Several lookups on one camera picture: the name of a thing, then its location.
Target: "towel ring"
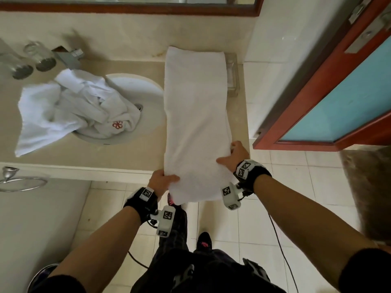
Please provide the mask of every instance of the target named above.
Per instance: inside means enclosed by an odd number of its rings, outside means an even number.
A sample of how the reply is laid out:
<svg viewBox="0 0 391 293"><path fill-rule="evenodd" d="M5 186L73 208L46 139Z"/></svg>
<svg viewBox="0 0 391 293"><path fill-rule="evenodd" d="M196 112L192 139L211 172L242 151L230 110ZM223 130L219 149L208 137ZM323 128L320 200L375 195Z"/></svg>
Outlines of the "towel ring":
<svg viewBox="0 0 391 293"><path fill-rule="evenodd" d="M39 187L46 185L46 183L48 182L47 179L42 178L42 177L17 177L17 178L14 178L15 174L18 171L19 171L19 169L16 167L9 167L9 166L3 167L4 179L0 180L0 192L20 192L20 191L33 190L33 189L36 189L36 188L39 188ZM6 190L6 189L1 188L1 186L4 184L9 184L12 182L22 181L22 180L36 180L36 181L40 181L40 183L38 184L38 186L35 186L35 187L22 188L22 189L16 189L16 190Z"/></svg>

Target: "tile floor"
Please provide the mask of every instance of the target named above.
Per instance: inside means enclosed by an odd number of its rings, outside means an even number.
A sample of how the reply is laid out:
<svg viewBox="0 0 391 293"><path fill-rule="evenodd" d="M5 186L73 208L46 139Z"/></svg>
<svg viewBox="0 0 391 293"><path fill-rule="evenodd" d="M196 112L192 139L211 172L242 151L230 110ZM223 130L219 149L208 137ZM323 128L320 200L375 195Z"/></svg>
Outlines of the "tile floor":
<svg viewBox="0 0 391 293"><path fill-rule="evenodd" d="M348 224L359 229L358 215L339 154L335 152L298 152L251 150L252 159L261 162L281 183L321 203ZM72 247L118 212L124 200L140 184L92 182ZM167 203L164 196L160 208ZM288 267L281 255L267 212L256 196L242 201L242 207L229 211L221 201L189 203L188 247L194 250L196 238L208 231L213 247L242 263L249 258L265 268L271 281L288 293L296 292ZM318 273L304 254L276 226L286 258L300 293L336 292ZM158 248L155 230L141 226L132 244L132 254L148 265ZM104 293L129 292L145 269L126 257Z"/></svg>

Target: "forearm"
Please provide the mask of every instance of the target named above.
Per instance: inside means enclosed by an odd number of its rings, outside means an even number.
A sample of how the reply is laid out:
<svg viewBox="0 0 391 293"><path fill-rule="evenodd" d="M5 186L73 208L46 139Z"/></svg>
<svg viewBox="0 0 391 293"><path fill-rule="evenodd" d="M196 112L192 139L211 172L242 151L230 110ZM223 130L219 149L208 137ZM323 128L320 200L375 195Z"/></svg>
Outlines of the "forearm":
<svg viewBox="0 0 391 293"><path fill-rule="evenodd" d="M103 291L124 261L140 225L136 210L123 208L73 250L50 276L73 276L87 293Z"/></svg>
<svg viewBox="0 0 391 293"><path fill-rule="evenodd" d="M256 179L254 192L286 236L335 288L349 258L376 247L325 207L267 175Z"/></svg>

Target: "wooden mirror frame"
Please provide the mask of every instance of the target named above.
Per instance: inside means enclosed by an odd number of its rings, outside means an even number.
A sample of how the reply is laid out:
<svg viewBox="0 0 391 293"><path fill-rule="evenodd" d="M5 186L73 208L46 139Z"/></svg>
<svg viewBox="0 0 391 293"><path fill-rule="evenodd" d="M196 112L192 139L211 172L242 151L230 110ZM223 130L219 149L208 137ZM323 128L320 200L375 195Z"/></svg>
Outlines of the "wooden mirror frame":
<svg viewBox="0 0 391 293"><path fill-rule="evenodd" d="M191 6L186 4L124 4L124 3L22 3L1 2L0 11L26 12L74 12L74 13L128 13L128 14L176 14L176 15L219 15L259 16L264 0L255 0L254 5L218 4Z"/></svg>

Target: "red embroidered logo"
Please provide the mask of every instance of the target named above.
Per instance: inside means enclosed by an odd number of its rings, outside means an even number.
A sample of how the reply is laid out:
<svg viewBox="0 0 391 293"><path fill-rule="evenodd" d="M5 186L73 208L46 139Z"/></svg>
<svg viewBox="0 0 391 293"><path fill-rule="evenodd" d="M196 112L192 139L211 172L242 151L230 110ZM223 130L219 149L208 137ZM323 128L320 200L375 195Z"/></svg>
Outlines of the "red embroidered logo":
<svg viewBox="0 0 391 293"><path fill-rule="evenodd" d="M122 121L116 121L116 122L113 122L113 127L115 127L116 129L120 129L120 128L123 128L122 126Z"/></svg>

